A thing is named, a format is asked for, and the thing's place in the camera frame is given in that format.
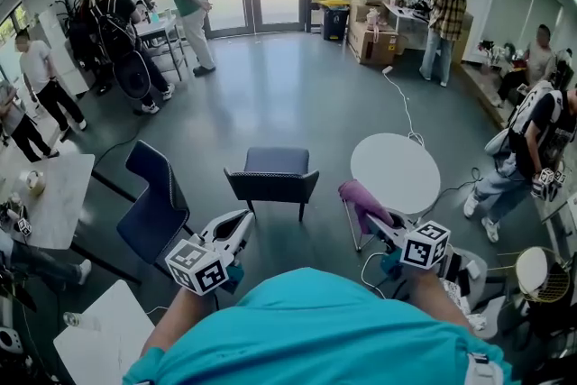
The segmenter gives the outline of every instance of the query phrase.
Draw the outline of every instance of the man with black backpack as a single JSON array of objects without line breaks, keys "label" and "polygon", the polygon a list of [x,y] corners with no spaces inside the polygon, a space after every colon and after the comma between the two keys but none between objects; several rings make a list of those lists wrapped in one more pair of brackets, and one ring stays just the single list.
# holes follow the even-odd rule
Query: man with black backpack
[{"label": "man with black backpack", "polygon": [[[132,0],[96,0],[92,13],[108,58],[116,63],[130,52],[137,51],[148,70],[151,83],[162,93],[163,100],[170,100],[174,92],[174,84],[167,83],[151,57],[142,48],[141,41],[133,28],[133,24],[141,20],[134,2]],[[118,38],[110,32],[111,30],[119,31]],[[150,93],[147,93],[141,101],[144,113],[154,115],[159,112]]]},{"label": "man with black backpack", "polygon": [[[557,171],[563,150],[574,139],[577,130],[577,90],[561,92],[547,89],[540,93],[539,83],[513,114],[509,128],[496,136],[485,148],[487,153],[508,157],[500,166],[478,182],[467,197],[463,212],[470,218],[477,205],[499,195],[481,223],[492,243],[499,239],[499,220],[513,210],[532,188],[540,185],[543,169]],[[498,145],[492,150],[490,145]]]}]

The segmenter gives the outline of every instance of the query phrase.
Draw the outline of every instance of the round white table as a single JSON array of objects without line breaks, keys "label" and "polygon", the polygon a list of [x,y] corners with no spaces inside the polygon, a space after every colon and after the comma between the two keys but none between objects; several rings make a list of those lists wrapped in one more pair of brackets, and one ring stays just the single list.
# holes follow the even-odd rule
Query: round white table
[{"label": "round white table", "polygon": [[433,205],[441,175],[417,142],[394,133],[365,138],[353,151],[351,173],[385,207],[406,215]]}]

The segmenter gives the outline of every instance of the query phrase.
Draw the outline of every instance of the black bag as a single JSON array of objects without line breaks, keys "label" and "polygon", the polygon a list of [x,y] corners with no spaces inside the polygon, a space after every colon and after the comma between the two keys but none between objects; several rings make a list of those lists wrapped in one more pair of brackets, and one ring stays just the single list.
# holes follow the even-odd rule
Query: black bag
[{"label": "black bag", "polygon": [[115,12],[116,0],[108,0],[106,12],[103,14],[96,5],[92,15],[98,23],[98,36],[106,56],[113,63],[136,50],[136,31],[133,26],[126,22]]}]

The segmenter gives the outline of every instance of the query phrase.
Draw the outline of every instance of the yellow plaid shirt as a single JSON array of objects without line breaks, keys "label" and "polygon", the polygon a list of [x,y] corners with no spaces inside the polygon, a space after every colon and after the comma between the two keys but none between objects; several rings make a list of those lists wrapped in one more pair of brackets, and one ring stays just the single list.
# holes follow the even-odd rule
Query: yellow plaid shirt
[{"label": "yellow plaid shirt", "polygon": [[433,11],[429,28],[448,41],[458,41],[461,37],[463,16],[467,10],[467,0],[431,0]]}]

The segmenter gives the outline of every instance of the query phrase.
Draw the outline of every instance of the trash bin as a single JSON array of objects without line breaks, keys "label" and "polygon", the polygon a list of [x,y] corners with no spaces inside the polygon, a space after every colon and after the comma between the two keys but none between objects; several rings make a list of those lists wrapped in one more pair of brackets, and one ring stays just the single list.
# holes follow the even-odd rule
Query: trash bin
[{"label": "trash bin", "polygon": [[326,41],[341,41],[344,38],[346,20],[349,16],[348,6],[325,7],[321,33]]}]

